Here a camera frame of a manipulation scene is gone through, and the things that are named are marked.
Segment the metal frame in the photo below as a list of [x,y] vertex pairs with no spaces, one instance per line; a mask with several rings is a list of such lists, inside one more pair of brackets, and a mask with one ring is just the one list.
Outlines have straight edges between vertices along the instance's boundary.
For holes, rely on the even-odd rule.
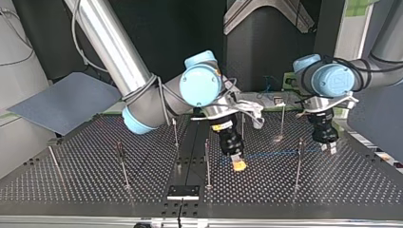
[[306,33],[315,22],[300,5],[298,0],[237,0],[224,16],[224,34],[228,35],[254,10],[262,7],[273,7],[279,10],[292,24],[297,21],[297,28]]

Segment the white wall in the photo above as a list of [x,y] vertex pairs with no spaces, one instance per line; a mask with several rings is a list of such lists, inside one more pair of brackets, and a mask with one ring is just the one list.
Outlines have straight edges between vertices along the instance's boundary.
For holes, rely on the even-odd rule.
[[[15,11],[11,0],[0,0],[0,8]],[[36,55],[25,59],[30,49],[25,46],[0,16],[0,178],[46,148],[54,133],[10,115],[6,109],[48,87],[44,70]],[[8,17],[22,37],[25,33],[18,19]]]

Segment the metal bracket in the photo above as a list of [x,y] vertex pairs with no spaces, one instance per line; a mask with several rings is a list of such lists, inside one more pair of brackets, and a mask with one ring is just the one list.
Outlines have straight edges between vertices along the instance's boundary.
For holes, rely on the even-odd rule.
[[168,191],[168,200],[199,200],[200,187],[198,185],[171,185]]
[[358,103],[359,100],[353,97],[353,92],[348,92],[346,95],[338,98],[322,98],[322,97],[313,97],[304,102],[305,112],[317,113],[325,111],[331,107],[340,105],[344,102],[353,102]]
[[297,28],[302,33],[308,32],[315,22],[300,5],[298,0],[237,0],[224,16],[224,34],[228,35],[249,14],[261,7],[273,7],[279,10],[294,24],[297,20]]
[[252,116],[256,118],[257,121],[253,121],[253,126],[255,129],[261,129],[264,125],[264,118],[261,117],[261,111],[263,110],[263,106],[254,102],[248,102],[245,100],[239,100],[234,107],[237,107],[243,111],[249,111],[252,113]]

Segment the black wall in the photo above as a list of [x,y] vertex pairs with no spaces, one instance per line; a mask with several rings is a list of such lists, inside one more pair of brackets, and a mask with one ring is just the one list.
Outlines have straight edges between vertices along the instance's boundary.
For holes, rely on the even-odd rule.
[[[84,66],[71,39],[71,13],[62,0],[13,0],[29,39],[49,79],[72,71],[100,77]],[[163,81],[182,73],[185,58],[206,49],[222,63],[222,20],[225,0],[110,0],[112,8],[153,73]],[[78,29],[86,56],[101,65],[89,41]],[[100,73],[103,81],[108,75]]]

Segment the gray panel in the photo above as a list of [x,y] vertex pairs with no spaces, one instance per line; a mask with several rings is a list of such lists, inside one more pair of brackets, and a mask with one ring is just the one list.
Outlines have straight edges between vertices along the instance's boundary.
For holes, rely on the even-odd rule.
[[121,98],[118,89],[84,73],[71,73],[59,83],[9,108],[23,118],[66,135],[107,110]]
[[356,93],[359,103],[348,118],[348,125],[353,130],[399,161],[403,161],[402,94],[403,85]]

